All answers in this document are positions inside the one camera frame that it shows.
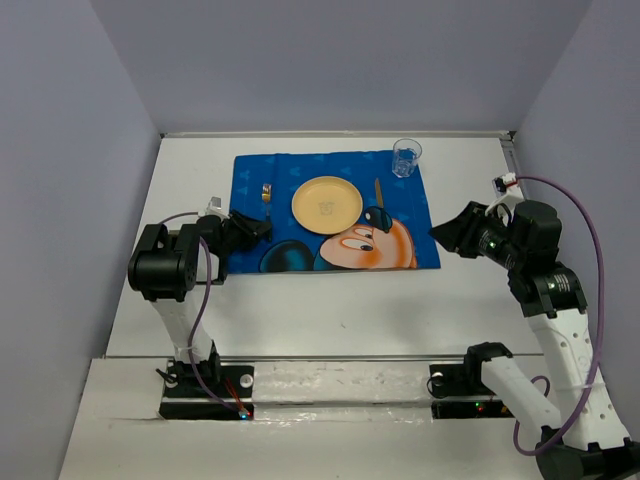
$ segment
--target placemat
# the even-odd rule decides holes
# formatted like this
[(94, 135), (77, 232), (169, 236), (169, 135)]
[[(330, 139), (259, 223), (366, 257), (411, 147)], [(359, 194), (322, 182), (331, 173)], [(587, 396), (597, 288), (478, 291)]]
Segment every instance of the placemat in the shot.
[[(229, 273), (440, 268), (431, 218), (419, 168), (408, 178), (391, 172), (393, 152), (244, 155), (236, 157), (230, 208), (264, 219), (262, 185), (270, 183), (273, 238), (249, 252), (229, 258)], [(351, 182), (364, 202), (363, 215), (351, 229), (333, 236), (312, 233), (293, 217), (291, 200), (307, 180), (336, 176)], [(389, 233), (365, 218), (377, 206), (375, 181), (380, 180), (384, 211), (393, 219)]]

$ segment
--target white table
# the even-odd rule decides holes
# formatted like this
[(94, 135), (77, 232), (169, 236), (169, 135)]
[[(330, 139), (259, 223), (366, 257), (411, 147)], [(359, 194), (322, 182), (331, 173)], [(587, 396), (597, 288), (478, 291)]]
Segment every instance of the white table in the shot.
[[(516, 361), (546, 373), (541, 357)], [(61, 480), (540, 478), (513, 448), (513, 419), (432, 419), (427, 362), (260, 362), (252, 422), (158, 418), (154, 369), (165, 362), (93, 361)], [(276, 405), (276, 394), (308, 405)], [(521, 440), (533, 444), (526, 432)]]
[[(456, 216), (470, 200), (495, 198), (491, 179), (507, 171), (498, 138), (417, 140), (434, 225)], [(138, 233), (171, 214), (203, 208), (213, 195), (228, 211), (237, 155), (382, 150), (393, 141), (164, 139)], [(487, 340), (501, 341), (514, 353), (539, 353), (509, 293), (506, 272), (487, 259), (464, 260), (438, 248), (438, 270), (231, 275), (214, 287), (204, 327), (224, 357), (450, 355)], [(199, 300), (203, 290), (198, 286), (193, 295)], [(107, 355), (172, 353), (155, 310), (125, 283)]]

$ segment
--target yellow plate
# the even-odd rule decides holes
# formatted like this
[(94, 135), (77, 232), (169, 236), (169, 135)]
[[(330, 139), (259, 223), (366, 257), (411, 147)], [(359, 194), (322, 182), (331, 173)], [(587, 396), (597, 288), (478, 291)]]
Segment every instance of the yellow plate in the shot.
[(344, 232), (360, 218), (362, 196), (338, 177), (316, 177), (302, 184), (291, 201), (293, 216), (307, 230), (323, 235)]

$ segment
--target wall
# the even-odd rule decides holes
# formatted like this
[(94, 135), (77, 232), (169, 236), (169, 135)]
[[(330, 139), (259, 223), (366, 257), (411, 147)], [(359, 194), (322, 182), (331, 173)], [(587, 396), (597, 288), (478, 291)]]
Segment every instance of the wall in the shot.
[(0, 6), (0, 469), (58, 476), (158, 135), (86, 0)]
[[(604, 248), (603, 373), (620, 416), (640, 438), (640, 2), (596, 0), (516, 135), (521, 173), (553, 177), (584, 201)], [(581, 217), (547, 187), (533, 198), (557, 206), (562, 257), (596, 312), (593, 245)]]
[(92, 0), (163, 132), (516, 129), (590, 0)]

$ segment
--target clear glass cup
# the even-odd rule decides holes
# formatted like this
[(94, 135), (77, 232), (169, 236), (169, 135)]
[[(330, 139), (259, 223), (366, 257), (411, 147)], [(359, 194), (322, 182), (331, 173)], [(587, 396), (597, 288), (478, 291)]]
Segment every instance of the clear glass cup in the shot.
[(422, 147), (415, 140), (401, 138), (393, 144), (393, 163), (391, 171), (399, 178), (410, 176), (418, 165)]

